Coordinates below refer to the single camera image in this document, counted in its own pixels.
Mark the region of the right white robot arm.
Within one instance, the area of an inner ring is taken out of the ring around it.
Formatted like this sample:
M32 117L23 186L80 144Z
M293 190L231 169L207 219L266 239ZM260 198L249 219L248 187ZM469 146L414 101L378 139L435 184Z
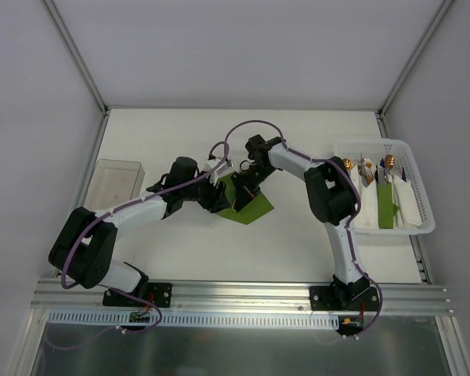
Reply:
M256 135L245 148L250 166L231 177L235 210L254 201L261 193L260 184L276 170L302 180L311 212L325 225L334 259L333 280L323 301L347 310L360 307L371 287L353 236L360 196L341 158L314 159L287 146L280 137L266 141Z

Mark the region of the green paper napkin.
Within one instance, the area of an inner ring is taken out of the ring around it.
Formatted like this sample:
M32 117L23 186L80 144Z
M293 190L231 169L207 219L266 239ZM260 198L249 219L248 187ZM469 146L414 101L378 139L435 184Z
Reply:
M230 177L231 175L225 176L219 179L219 181L226 184L226 198L231 203L235 199L235 188ZM263 193L259 193L255 199L240 212L236 212L234 209L229 209L218 216L233 222L249 225L268 214L273 209L274 206L266 196Z

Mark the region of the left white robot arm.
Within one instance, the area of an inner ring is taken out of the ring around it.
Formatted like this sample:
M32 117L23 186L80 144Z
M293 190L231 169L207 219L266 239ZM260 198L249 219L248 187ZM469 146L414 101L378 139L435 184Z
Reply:
M144 303L148 277L137 267L114 259L117 240L166 219L186 202L197 202L211 213L228 208L226 184L219 176L230 165L225 157L212 157L200 170L194 159L177 157L169 172L137 198L106 210L74 209L49 253L49 262L61 272L62 287L102 286L121 291L129 305Z

